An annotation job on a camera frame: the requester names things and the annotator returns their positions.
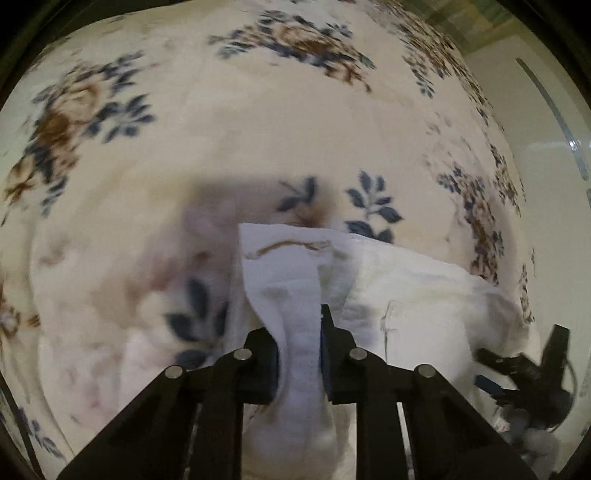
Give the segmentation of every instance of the bedspread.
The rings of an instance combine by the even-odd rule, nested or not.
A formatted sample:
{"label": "bedspread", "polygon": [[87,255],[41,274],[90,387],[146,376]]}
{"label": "bedspread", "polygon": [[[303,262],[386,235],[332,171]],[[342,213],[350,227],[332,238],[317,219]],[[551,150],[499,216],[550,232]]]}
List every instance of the bedspread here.
{"label": "bedspread", "polygon": [[413,249],[533,321],[502,128],[454,45],[394,0],[97,22],[27,71],[0,145],[0,368],[49,478],[124,406],[137,335],[152,369],[215,359],[241,222]]}

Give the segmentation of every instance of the floral pattern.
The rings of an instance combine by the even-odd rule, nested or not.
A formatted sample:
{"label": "floral pattern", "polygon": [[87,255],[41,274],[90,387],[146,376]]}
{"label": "floral pattern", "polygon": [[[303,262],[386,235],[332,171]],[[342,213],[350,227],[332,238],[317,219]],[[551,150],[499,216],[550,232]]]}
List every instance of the floral pattern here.
{"label": "floral pattern", "polygon": [[521,196],[523,197],[523,201],[527,203],[527,197],[525,196],[525,187],[523,186],[523,180],[519,179],[519,183],[521,183]]}
{"label": "floral pattern", "polygon": [[531,247],[530,260],[531,260],[532,266],[534,267],[534,276],[535,276],[535,248],[534,247]]}
{"label": "floral pattern", "polygon": [[327,77],[350,85],[361,82],[370,92],[365,77],[375,65],[350,44],[352,37],[347,25],[327,23],[317,27],[299,15],[265,10],[254,25],[238,28],[226,36],[210,35],[208,43],[224,43],[218,51],[223,59],[265,47],[281,57],[321,68]]}
{"label": "floral pattern", "polygon": [[527,267],[525,264],[521,266],[521,276],[519,278],[519,301],[521,302],[521,311],[523,312],[523,319],[526,323],[533,323],[535,317],[530,309],[530,296],[527,292]]}
{"label": "floral pattern", "polygon": [[25,444],[22,441],[20,432],[18,430],[17,420],[12,413],[8,400],[4,393],[0,390],[0,423],[4,426],[11,440],[17,449],[21,452],[22,457],[29,460]]}
{"label": "floral pattern", "polygon": [[315,208],[314,205],[318,192],[316,177],[307,177],[300,187],[294,187],[286,181],[280,181],[279,184],[291,192],[291,195],[284,197],[277,207],[277,212],[292,214],[286,222],[288,225],[306,228],[324,225],[326,212],[322,208]]}
{"label": "floral pattern", "polygon": [[388,225],[393,225],[403,220],[402,216],[390,206],[392,197],[383,194],[386,189],[386,181],[380,175],[375,177],[375,180],[372,180],[367,173],[361,171],[359,174],[359,183],[365,195],[357,189],[349,189],[347,190],[347,194],[354,207],[365,211],[364,220],[350,220],[345,222],[349,233],[356,233],[393,244],[394,234],[389,226],[376,234],[369,224],[372,215],[381,217]]}
{"label": "floral pattern", "polygon": [[[21,313],[11,306],[4,295],[4,282],[0,281],[0,362],[4,363],[4,342],[12,341],[21,327]],[[39,315],[26,320],[29,327],[39,327]]]}
{"label": "floral pattern", "polygon": [[23,408],[18,409],[21,418],[25,424],[25,428],[29,437],[34,437],[37,443],[46,450],[49,454],[53,455],[55,458],[62,459],[66,461],[66,457],[60,452],[60,449],[56,446],[56,443],[49,437],[43,435],[43,430],[41,425],[37,420],[31,420],[27,418],[25,414],[25,410]]}
{"label": "floral pattern", "polygon": [[201,367],[212,355],[215,343],[226,332],[228,303],[225,302],[213,317],[207,285],[191,278],[186,284],[189,312],[175,312],[164,315],[168,328],[183,342],[199,342],[202,348],[187,349],[175,356],[177,365],[187,369]]}
{"label": "floral pattern", "polygon": [[521,216],[521,209],[519,208],[519,203],[517,203],[519,193],[517,193],[517,189],[515,188],[515,185],[513,185],[511,177],[509,176],[507,161],[505,160],[505,157],[499,153],[494,145],[491,145],[491,153],[495,158],[496,166],[495,179],[493,180],[492,184],[499,191],[499,197],[501,198],[503,205],[505,205],[506,202],[509,202],[511,205],[513,205],[513,207],[515,207],[515,212],[517,215]]}
{"label": "floral pattern", "polygon": [[440,79],[455,75],[464,91],[476,103],[484,121],[488,123],[485,113],[485,109],[489,106],[488,100],[453,42],[445,34],[407,12],[396,0],[375,0],[375,2],[379,9],[393,13],[397,19],[397,33],[407,50],[403,59],[417,78],[421,93],[433,98],[431,74],[435,74]]}
{"label": "floral pattern", "polygon": [[118,135],[136,137],[141,125],[156,120],[149,113],[146,95],[125,103],[105,101],[136,85],[134,76],[141,69],[134,62],[142,56],[139,51],[104,65],[81,63],[33,99],[43,104],[43,111],[24,155],[8,175],[4,190],[8,206],[20,202],[25,192],[44,188],[41,213],[47,217],[79,161],[76,150],[85,138],[97,137],[103,130],[103,142]]}
{"label": "floral pattern", "polygon": [[476,258],[470,265],[470,272],[479,275],[493,285],[499,284],[498,261],[505,255],[501,231],[495,227],[486,186],[482,177],[474,177],[457,163],[450,173],[437,175],[439,185],[462,198],[464,220],[472,228]]}

